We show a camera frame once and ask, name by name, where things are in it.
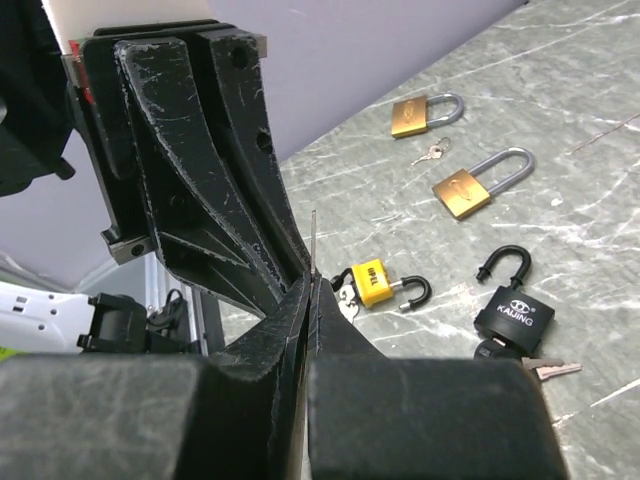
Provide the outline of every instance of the small key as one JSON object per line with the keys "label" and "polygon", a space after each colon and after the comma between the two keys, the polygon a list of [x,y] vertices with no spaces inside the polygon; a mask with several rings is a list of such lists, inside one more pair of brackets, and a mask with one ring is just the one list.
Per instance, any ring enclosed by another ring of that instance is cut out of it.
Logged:
{"label": "small key", "polygon": [[347,303],[345,300],[340,300],[338,307],[340,308],[340,313],[342,313],[344,318],[349,320],[349,323],[353,323],[353,320],[360,311],[360,307],[356,302]]}
{"label": "small key", "polygon": [[556,367],[538,367],[535,369],[541,382],[553,377],[559,377],[560,375],[579,372],[580,370],[582,370],[582,365],[579,363],[567,363],[566,365],[559,365]]}
{"label": "small key", "polygon": [[541,382],[552,377],[559,377],[569,373],[579,372],[582,365],[579,363],[564,363],[559,358],[528,358],[522,359],[522,365],[536,373]]}
{"label": "small key", "polygon": [[540,367],[561,367],[564,365],[564,360],[559,358],[522,358],[522,365],[527,370],[534,370]]}
{"label": "small key", "polygon": [[449,150],[450,147],[451,147],[451,140],[449,140],[448,137],[441,138],[440,140],[438,140],[438,143],[436,143],[435,145],[431,145],[431,147],[429,147],[429,151],[427,152],[426,155],[423,155],[419,159],[415,160],[414,162],[411,163],[411,165],[413,166],[424,160],[437,160],[438,158],[442,157],[442,154],[447,150]]}

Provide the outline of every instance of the marble surface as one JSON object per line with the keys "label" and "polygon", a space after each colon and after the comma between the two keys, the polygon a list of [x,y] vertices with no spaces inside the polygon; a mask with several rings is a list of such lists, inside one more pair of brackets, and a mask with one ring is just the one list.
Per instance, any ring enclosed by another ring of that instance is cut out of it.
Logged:
{"label": "marble surface", "polygon": [[[517,264],[503,260],[486,285],[478,266],[503,244],[531,251],[523,291],[556,309],[541,353],[584,366],[544,385],[579,480],[640,478],[640,117],[620,126],[640,113],[639,38],[640,0],[534,0],[282,166],[301,232],[318,211],[325,276],[380,257],[393,278],[431,281],[416,312],[398,312],[401,294],[356,317],[389,356],[471,356],[473,319]],[[466,100],[462,120],[391,138],[393,102],[447,91]],[[450,151],[411,166],[443,136]],[[535,153],[537,170],[456,222],[431,187],[514,145]],[[254,321],[228,315],[229,340]]]}

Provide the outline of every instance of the silver shackle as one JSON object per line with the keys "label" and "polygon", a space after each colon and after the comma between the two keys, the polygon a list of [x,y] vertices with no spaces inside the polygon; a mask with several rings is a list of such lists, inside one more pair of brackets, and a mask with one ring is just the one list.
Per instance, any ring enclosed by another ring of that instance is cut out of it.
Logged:
{"label": "silver shackle", "polygon": [[477,177],[481,173],[486,172],[491,167],[497,165],[498,163],[506,160],[509,157],[524,157],[526,163],[517,172],[512,173],[501,182],[489,188],[487,191],[492,197],[504,192],[505,190],[508,190],[519,181],[531,175],[531,173],[536,168],[536,157],[533,155],[533,153],[531,153],[526,148],[509,147],[474,165],[469,170],[469,174],[471,176]]}
{"label": "silver shackle", "polygon": [[443,125],[449,125],[460,119],[464,113],[464,100],[457,93],[443,93],[441,95],[435,95],[427,98],[427,107],[430,105],[439,105],[440,103],[453,102],[456,104],[453,112],[443,115],[442,117],[434,118],[427,121],[428,128],[437,128]]}

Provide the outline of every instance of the blade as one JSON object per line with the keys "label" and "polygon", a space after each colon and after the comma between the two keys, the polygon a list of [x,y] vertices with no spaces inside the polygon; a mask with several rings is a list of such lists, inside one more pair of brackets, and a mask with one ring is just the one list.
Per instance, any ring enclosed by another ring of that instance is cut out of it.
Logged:
{"label": "blade", "polygon": [[311,212],[311,279],[316,275],[316,211]]}

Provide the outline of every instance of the gold padlock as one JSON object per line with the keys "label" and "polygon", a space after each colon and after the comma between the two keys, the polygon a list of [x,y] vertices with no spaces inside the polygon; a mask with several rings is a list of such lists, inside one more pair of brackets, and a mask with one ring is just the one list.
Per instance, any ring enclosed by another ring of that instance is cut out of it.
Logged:
{"label": "gold padlock", "polygon": [[[429,120],[429,105],[437,105],[453,101],[456,108],[453,112],[443,117]],[[391,135],[394,138],[409,137],[426,132],[429,128],[437,128],[449,125],[458,120],[464,113],[464,100],[455,93],[444,93],[427,98],[422,95],[393,105],[391,112]]]}
{"label": "gold padlock", "polygon": [[[524,157],[526,159],[524,167],[489,190],[475,178],[476,175],[512,156]],[[457,220],[462,220],[489,203],[492,197],[529,176],[535,167],[536,158],[533,153],[524,148],[510,147],[474,165],[469,171],[459,170],[433,187],[433,193]]]}

